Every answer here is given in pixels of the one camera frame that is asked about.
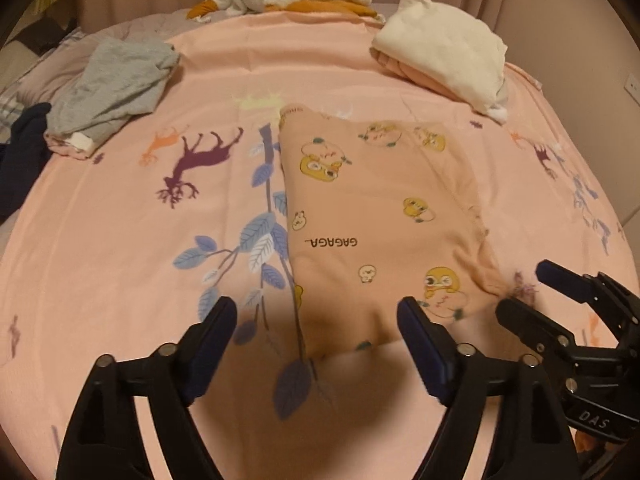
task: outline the bed sheet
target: bed sheet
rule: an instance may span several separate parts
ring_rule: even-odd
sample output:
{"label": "bed sheet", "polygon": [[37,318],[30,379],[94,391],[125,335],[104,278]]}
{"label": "bed sheet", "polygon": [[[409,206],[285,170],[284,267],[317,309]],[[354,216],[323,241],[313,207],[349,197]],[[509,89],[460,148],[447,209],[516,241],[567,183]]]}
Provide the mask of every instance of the bed sheet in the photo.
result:
{"label": "bed sheet", "polygon": [[[517,292],[579,342],[611,343],[587,308],[534,280],[549,258],[638,292],[616,216],[540,91],[509,69],[510,119],[498,126],[386,72],[369,55],[378,27],[276,12],[178,36],[182,59],[155,113],[92,160],[47,165],[0,264],[0,424],[39,480],[54,478],[94,359],[178,340],[218,295],[238,303],[239,327],[191,413],[226,479],[413,477],[444,410],[404,343],[304,360],[278,153],[288,102],[357,121],[442,122],[471,161],[505,279],[517,272]],[[522,352],[491,312],[452,332],[489,355]],[[156,478],[168,479],[138,406]],[[494,421],[489,402],[469,480]]]}

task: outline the gray folded clothing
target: gray folded clothing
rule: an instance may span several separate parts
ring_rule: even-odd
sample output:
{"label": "gray folded clothing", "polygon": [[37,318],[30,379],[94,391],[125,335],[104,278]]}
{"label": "gray folded clothing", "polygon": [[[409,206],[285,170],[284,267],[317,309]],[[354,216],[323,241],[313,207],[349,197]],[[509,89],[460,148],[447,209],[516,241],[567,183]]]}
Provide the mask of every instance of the gray folded clothing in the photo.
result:
{"label": "gray folded clothing", "polygon": [[179,57],[170,44],[159,40],[106,38],[47,116],[52,150],[87,158],[132,116],[153,112]]}

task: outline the pink folded clothing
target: pink folded clothing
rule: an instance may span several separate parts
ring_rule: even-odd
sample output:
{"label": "pink folded clothing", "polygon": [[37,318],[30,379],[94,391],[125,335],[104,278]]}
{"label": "pink folded clothing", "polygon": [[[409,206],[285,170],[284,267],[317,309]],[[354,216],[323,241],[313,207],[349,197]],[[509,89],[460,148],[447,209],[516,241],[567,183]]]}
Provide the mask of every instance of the pink folded clothing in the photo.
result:
{"label": "pink folded clothing", "polygon": [[280,111],[289,255],[310,356],[399,338],[415,296],[456,322],[507,291],[462,148],[440,123]]}

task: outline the purple deer print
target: purple deer print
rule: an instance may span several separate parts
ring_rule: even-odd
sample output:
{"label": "purple deer print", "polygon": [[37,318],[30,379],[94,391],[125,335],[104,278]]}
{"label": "purple deer print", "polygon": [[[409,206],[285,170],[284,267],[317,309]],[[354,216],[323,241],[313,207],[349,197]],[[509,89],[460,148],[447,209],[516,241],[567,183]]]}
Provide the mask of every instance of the purple deer print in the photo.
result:
{"label": "purple deer print", "polygon": [[198,140],[196,140],[196,143],[191,147],[187,145],[186,137],[182,136],[184,153],[178,162],[175,163],[172,175],[164,178],[166,188],[157,192],[158,199],[162,200],[162,203],[169,201],[169,204],[173,209],[175,208],[175,205],[182,200],[184,196],[182,188],[185,186],[191,189],[189,198],[196,198],[196,195],[199,193],[198,189],[191,182],[185,182],[182,179],[182,174],[193,168],[198,168],[200,166],[215,166],[227,160],[229,158],[229,150],[234,144],[237,144],[240,141],[240,137],[242,137],[242,134],[244,133],[242,128],[238,128],[238,131],[238,136],[226,146],[222,146],[222,139],[220,139],[220,136],[216,132],[210,132],[211,135],[216,137],[218,142],[213,148],[206,152],[196,152],[196,148],[199,146],[203,134],[198,134]]}

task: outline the orange deer print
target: orange deer print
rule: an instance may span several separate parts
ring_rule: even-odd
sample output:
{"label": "orange deer print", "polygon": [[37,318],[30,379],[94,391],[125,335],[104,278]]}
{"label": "orange deer print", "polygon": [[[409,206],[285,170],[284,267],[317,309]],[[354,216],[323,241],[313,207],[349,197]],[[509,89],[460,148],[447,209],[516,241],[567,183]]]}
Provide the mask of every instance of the orange deer print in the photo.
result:
{"label": "orange deer print", "polygon": [[187,130],[188,126],[185,126],[182,131],[176,130],[174,127],[169,129],[169,133],[166,135],[161,135],[162,130],[160,132],[156,132],[154,134],[154,140],[151,141],[151,144],[146,149],[145,153],[140,155],[140,166],[149,166],[158,161],[158,157],[154,154],[155,150],[159,150],[160,148],[167,148],[169,146],[173,146],[180,140],[180,136]]}

